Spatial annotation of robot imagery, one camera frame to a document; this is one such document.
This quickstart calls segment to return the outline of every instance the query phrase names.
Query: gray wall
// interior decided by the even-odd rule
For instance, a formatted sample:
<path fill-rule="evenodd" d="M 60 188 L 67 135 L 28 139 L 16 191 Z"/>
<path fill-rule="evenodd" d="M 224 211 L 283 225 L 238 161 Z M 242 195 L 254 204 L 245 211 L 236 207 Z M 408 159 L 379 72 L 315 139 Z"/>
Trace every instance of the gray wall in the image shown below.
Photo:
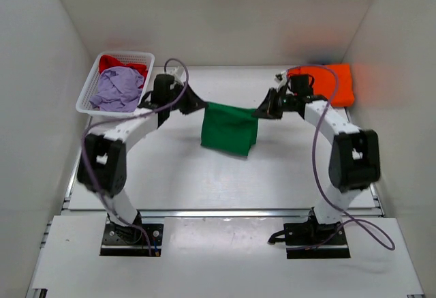
<path fill-rule="evenodd" d="M 345 61 L 352 117 L 380 139 L 378 188 L 399 219 L 427 297 L 436 297 L 436 0 L 375 0 Z"/>
<path fill-rule="evenodd" d="M 0 0 L 0 297 L 23 298 L 59 212 L 91 67 L 59 0 Z"/>
<path fill-rule="evenodd" d="M 62 0 L 95 57 L 150 51 L 188 65 L 340 62 L 372 0 Z"/>

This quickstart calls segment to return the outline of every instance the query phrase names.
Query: purple cloth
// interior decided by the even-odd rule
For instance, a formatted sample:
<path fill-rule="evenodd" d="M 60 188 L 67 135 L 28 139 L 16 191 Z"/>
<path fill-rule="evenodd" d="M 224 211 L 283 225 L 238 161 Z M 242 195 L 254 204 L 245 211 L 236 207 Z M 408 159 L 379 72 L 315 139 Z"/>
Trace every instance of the purple cloth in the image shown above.
<path fill-rule="evenodd" d="M 137 70 L 114 66 L 104 70 L 98 79 L 98 90 L 89 98 L 93 108 L 105 112 L 133 112 L 138 105 L 144 77 Z"/>

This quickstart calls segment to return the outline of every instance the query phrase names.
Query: folded orange cloth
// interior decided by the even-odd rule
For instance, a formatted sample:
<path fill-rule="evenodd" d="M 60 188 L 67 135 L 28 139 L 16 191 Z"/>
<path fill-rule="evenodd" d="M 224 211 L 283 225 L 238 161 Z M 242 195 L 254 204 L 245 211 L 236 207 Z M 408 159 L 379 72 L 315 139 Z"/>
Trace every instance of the folded orange cloth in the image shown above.
<path fill-rule="evenodd" d="M 325 65 L 332 71 L 335 71 L 339 77 L 339 89 L 335 95 L 332 105 L 333 107 L 348 107 L 354 103 L 354 94 L 352 89 L 352 73 L 349 64 L 334 64 Z M 330 98 L 333 93 L 335 81 L 334 76 L 328 70 L 317 68 L 314 66 L 304 66 L 288 71 L 287 75 L 293 74 L 310 74 L 314 77 L 313 93 L 315 95 L 323 95 Z"/>

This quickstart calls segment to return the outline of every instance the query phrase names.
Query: plastic laundry basket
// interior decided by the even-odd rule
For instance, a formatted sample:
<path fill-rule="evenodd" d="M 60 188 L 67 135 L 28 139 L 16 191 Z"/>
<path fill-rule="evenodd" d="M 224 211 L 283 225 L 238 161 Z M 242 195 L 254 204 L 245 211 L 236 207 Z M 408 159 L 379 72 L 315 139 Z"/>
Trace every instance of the plastic laundry basket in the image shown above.
<path fill-rule="evenodd" d="M 141 53 L 138 51 L 104 51 L 97 56 L 91 71 L 88 74 L 87 81 L 84 83 L 82 92 L 80 92 L 79 98 L 76 103 L 76 110 L 79 113 L 90 114 L 92 116 L 105 116 L 105 117 L 128 117 L 133 113 L 118 113 L 118 112 L 103 112 L 98 109 L 94 109 L 89 102 L 89 98 L 97 93 L 97 84 L 100 76 L 98 65 L 100 57 L 103 55 L 109 55 L 118 59 L 121 63 L 137 63 L 147 65 L 148 74 L 144 82 L 144 90 L 142 90 L 141 98 L 145 94 L 147 85 L 150 81 L 151 70 L 155 63 L 155 56 L 151 53 Z"/>

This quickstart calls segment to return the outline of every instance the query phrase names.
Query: folded green cloth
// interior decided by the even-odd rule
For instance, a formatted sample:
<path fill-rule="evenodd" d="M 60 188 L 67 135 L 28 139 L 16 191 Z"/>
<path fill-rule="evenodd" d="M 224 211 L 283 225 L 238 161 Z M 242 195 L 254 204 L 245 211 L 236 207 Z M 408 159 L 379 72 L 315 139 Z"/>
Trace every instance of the folded green cloth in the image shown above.
<path fill-rule="evenodd" d="M 258 136 L 255 109 L 239 108 L 209 102 L 204 111 L 202 146 L 248 156 Z"/>

